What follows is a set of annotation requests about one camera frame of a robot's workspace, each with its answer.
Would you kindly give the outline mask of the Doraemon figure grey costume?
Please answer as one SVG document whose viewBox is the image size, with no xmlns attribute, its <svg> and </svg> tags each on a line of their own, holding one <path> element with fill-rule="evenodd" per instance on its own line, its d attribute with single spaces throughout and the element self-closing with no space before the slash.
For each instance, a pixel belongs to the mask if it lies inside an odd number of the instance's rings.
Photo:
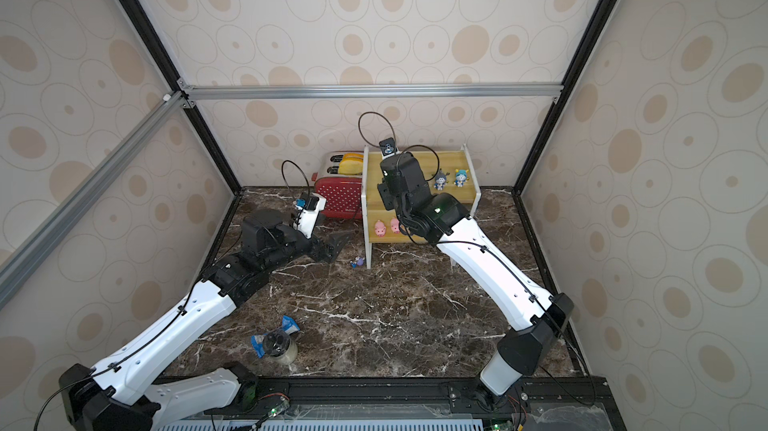
<svg viewBox="0 0 768 431">
<path fill-rule="evenodd" d="M 437 191 L 443 191 L 448 183 L 448 176 L 442 170 L 438 170 L 434 177 L 434 188 Z"/>
</svg>

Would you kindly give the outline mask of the Doraemon figure purple pink hat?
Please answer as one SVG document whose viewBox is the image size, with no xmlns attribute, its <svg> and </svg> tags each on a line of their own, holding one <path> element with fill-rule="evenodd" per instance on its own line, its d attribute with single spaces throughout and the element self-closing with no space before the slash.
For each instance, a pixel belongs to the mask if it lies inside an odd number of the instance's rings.
<svg viewBox="0 0 768 431">
<path fill-rule="evenodd" d="M 364 257 L 358 256 L 355 259 L 350 261 L 350 266 L 352 268 L 365 267 L 366 266 L 366 259 Z"/>
</svg>

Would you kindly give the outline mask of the Doraemon figure teal ball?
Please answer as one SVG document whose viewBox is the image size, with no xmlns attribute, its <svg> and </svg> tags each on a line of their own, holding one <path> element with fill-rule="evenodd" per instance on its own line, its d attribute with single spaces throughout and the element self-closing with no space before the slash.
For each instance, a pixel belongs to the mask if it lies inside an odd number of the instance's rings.
<svg viewBox="0 0 768 431">
<path fill-rule="evenodd" d="M 454 185 L 456 187 L 464 187 L 469 180 L 469 174 L 466 169 L 456 169 L 454 173 Z"/>
</svg>

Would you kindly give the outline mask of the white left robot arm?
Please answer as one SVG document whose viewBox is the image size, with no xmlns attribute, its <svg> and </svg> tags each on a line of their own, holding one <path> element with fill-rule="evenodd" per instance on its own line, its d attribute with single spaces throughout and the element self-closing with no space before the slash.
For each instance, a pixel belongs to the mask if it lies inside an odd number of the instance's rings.
<svg viewBox="0 0 768 431">
<path fill-rule="evenodd" d="M 274 271 L 303 257 L 336 260 L 350 236 L 315 236 L 317 216 L 307 212 L 291 224 L 274 209 L 247 216 L 240 250 L 204 268 L 174 308 L 92 367 L 75 364 L 61 375 L 68 423 L 76 430 L 157 430 L 207 410 L 254 406 L 257 379 L 239 363 L 171 383 L 155 380 L 204 332 L 264 287 Z"/>
</svg>

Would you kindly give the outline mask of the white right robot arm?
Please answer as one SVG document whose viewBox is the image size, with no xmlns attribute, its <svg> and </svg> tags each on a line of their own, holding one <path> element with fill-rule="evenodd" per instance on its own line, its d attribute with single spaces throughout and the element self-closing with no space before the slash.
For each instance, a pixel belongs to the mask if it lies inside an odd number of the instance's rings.
<svg viewBox="0 0 768 431">
<path fill-rule="evenodd" d="M 562 337 L 573 301 L 529 279 L 491 242 L 457 198 L 432 193 L 411 151 L 384 153 L 380 169 L 382 181 L 377 189 L 404 233 L 424 239 L 460 265 L 506 318 L 510 329 L 479 374 L 488 392 L 505 394 L 521 377 L 532 375 Z"/>
</svg>

